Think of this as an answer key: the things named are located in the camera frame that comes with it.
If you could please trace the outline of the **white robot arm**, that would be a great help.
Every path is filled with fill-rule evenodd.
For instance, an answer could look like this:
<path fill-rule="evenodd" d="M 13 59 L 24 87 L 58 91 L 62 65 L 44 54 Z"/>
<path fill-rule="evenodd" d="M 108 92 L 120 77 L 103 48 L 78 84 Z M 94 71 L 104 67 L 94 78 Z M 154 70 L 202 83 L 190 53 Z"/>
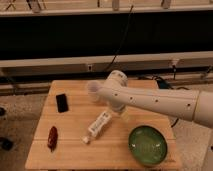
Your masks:
<path fill-rule="evenodd" d="M 114 70 L 98 94 L 112 106 L 129 105 L 213 128 L 213 92 L 131 88 L 127 76 Z"/>

